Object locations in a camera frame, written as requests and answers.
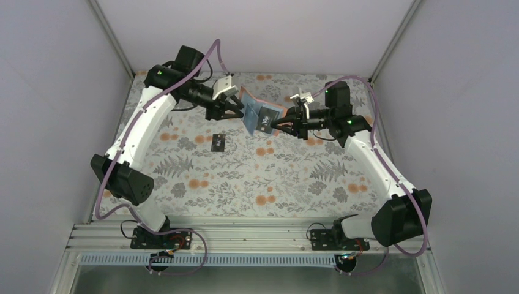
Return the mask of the black VIP card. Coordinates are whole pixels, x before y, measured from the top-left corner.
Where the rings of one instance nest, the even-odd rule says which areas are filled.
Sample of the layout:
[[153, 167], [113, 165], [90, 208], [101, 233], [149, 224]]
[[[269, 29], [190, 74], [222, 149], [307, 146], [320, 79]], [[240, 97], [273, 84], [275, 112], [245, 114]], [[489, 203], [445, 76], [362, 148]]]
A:
[[278, 119], [278, 117], [279, 112], [277, 110], [262, 106], [259, 109], [258, 121], [255, 130], [272, 135], [275, 129], [271, 127], [271, 122]]
[[211, 151], [216, 153], [222, 153], [225, 151], [225, 134], [213, 134], [211, 140]]

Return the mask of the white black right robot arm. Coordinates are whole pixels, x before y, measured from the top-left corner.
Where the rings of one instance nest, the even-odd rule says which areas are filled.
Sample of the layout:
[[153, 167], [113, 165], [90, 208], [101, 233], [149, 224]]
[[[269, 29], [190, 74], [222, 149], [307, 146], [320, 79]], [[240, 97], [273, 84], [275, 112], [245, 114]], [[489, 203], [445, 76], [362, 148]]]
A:
[[325, 107], [312, 110], [314, 96], [300, 92], [291, 96], [294, 106], [270, 126], [307, 140], [313, 130], [326, 129], [329, 135], [353, 156], [371, 180], [382, 206], [372, 217], [349, 216], [334, 222], [331, 240], [338, 249], [347, 249], [355, 239], [375, 239], [384, 247], [423, 236], [428, 244], [427, 224], [432, 197], [418, 190], [390, 161], [375, 138], [375, 127], [353, 112], [350, 88], [345, 81], [327, 82], [322, 91]]

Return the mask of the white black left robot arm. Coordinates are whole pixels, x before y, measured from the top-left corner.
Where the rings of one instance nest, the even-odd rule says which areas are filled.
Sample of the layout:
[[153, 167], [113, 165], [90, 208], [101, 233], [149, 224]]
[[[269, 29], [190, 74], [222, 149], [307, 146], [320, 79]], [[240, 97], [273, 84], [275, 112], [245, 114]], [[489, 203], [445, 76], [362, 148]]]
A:
[[91, 159], [100, 181], [94, 207], [96, 219], [104, 220], [127, 208], [146, 231], [146, 240], [152, 246], [161, 248], [169, 243], [175, 231], [151, 197], [154, 180], [141, 168], [161, 123], [180, 101], [205, 108], [208, 121], [243, 117], [244, 104], [237, 98], [239, 89], [233, 74], [228, 72], [211, 87], [196, 80], [211, 54], [221, 53], [220, 47], [220, 39], [206, 53], [183, 46], [174, 61], [148, 71], [139, 102], [120, 136], [103, 155], [95, 154]]

